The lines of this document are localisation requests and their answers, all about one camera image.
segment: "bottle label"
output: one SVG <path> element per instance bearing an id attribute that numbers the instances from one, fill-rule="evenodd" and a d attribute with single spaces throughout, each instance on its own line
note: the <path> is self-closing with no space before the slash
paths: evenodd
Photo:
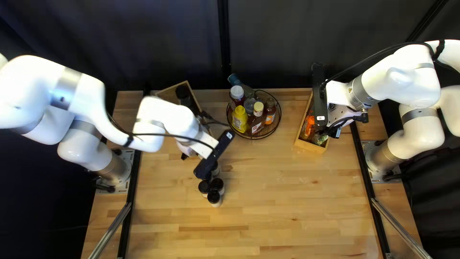
<path id="1" fill-rule="evenodd" d="M 275 120 L 275 115 L 276 113 L 267 115 L 267 118 L 265 119 L 265 124 L 271 124 Z"/>
<path id="2" fill-rule="evenodd" d="M 243 122 L 239 119 L 237 119 L 235 116 L 233 116 L 233 126 L 235 126 L 235 128 L 241 130 L 241 125 L 243 124 Z"/>
<path id="3" fill-rule="evenodd" d="M 262 122 L 259 122 L 259 124 L 255 125 L 255 126 L 252 128 L 252 133 L 255 133 L 255 132 L 259 129 L 259 127 L 260 127 L 261 124 L 262 124 Z"/>
<path id="4" fill-rule="evenodd" d="M 254 115 L 257 116 L 257 117 L 260 117 L 260 116 L 262 116 L 262 112 L 263 111 L 257 112 L 256 110 L 254 110 Z"/>
<path id="5" fill-rule="evenodd" d="M 230 108 L 234 111 L 236 108 L 236 104 L 233 100 L 230 100 Z"/>

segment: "white bottle cap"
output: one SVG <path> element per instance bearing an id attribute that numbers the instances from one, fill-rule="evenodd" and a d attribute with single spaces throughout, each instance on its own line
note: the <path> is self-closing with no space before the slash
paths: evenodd
<path id="1" fill-rule="evenodd" d="M 239 85 L 233 86 L 230 89 L 230 96 L 235 100 L 243 98 L 243 96 L 244 96 L 243 87 L 241 87 Z"/>

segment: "orange bottle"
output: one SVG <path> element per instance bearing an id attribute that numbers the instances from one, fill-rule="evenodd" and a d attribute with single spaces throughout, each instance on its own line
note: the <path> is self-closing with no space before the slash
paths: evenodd
<path id="1" fill-rule="evenodd" d="M 304 121 L 304 125 L 302 126 L 302 130 L 300 131 L 300 137 L 304 140 L 307 140 L 310 136 L 312 131 L 312 127 L 315 124 L 315 117 L 314 116 L 307 116 Z"/>

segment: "black jar lid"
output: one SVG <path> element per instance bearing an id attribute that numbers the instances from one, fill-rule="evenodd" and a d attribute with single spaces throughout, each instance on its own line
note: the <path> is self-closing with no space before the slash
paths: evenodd
<path id="1" fill-rule="evenodd" d="M 207 201 L 209 201 L 212 204 L 218 203 L 220 200 L 220 194 L 216 190 L 212 190 L 207 194 Z"/>
<path id="2" fill-rule="evenodd" d="M 224 187 L 224 181 L 220 178 L 214 178 L 211 182 L 211 190 L 220 191 Z"/>
<path id="3" fill-rule="evenodd" d="M 209 192 L 209 183 L 206 180 L 201 181 L 198 184 L 198 190 L 202 194 L 207 194 Z"/>

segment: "metal mounting plate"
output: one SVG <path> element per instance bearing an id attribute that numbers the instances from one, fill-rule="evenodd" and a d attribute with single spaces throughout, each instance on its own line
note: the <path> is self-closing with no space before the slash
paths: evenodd
<path id="1" fill-rule="evenodd" d="M 371 152 L 372 150 L 377 148 L 375 143 L 376 143 L 376 140 L 361 141 L 362 151 L 364 152 L 364 154 L 366 154 L 367 152 Z M 389 180 L 389 181 L 385 182 L 382 179 L 383 175 L 373 174 L 372 171 L 369 168 L 368 168 L 368 172 L 369 172 L 369 176 L 371 177 L 372 184 L 374 184 L 374 183 L 400 183 L 400 182 L 402 182 L 401 179 L 394 179 L 394 180 Z M 400 174 L 401 173 L 401 169 L 399 169 L 398 165 L 395 168 L 393 168 L 393 172 L 395 174 Z"/>
<path id="2" fill-rule="evenodd" d="M 129 173 L 131 174 L 132 162 L 134 161 L 134 150 L 133 149 L 122 150 L 120 157 L 126 163 L 127 168 L 129 169 Z M 130 180 L 131 180 L 131 176 L 126 180 L 125 183 L 114 186 L 115 192 L 109 193 L 104 190 L 96 189 L 96 193 L 97 194 L 127 194 Z M 96 181 L 96 184 L 108 186 L 107 184 L 104 183 L 103 179 L 98 179 Z"/>

